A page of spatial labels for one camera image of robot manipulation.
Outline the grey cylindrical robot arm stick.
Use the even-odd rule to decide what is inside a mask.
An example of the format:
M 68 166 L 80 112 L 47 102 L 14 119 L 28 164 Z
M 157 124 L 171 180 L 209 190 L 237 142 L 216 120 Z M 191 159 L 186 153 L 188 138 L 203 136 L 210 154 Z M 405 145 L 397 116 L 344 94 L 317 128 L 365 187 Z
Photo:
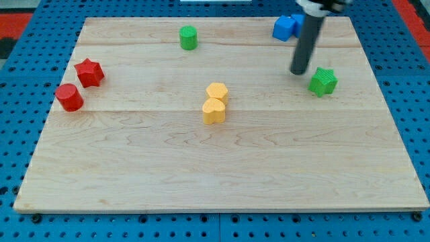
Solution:
M 300 37 L 290 65 L 291 73 L 295 75 L 305 74 L 324 20 L 325 17 L 305 15 Z

